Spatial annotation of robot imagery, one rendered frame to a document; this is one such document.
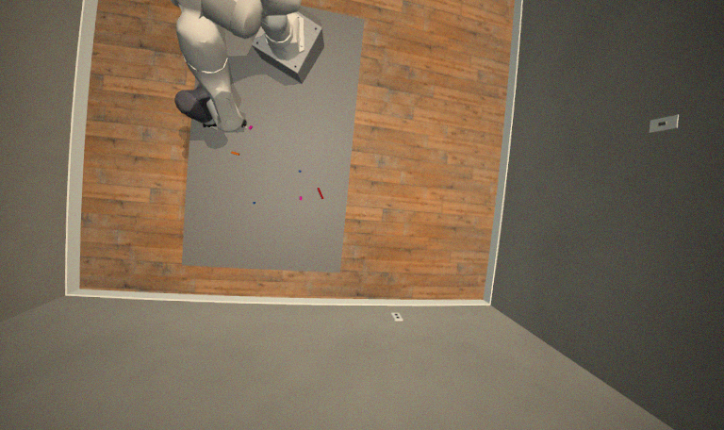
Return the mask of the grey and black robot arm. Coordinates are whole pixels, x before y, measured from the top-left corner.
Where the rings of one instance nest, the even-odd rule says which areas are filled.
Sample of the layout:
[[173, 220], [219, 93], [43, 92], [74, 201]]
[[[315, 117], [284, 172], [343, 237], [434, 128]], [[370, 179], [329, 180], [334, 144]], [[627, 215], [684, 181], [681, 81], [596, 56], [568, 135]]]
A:
[[294, 14], [302, 0], [171, 1], [181, 8], [176, 21], [180, 50], [201, 84], [197, 90], [179, 91], [176, 107], [200, 123], [237, 131], [244, 120], [233, 98], [225, 45], [214, 23], [243, 39], [253, 37], [262, 27], [272, 52], [290, 60], [304, 51], [304, 18]]

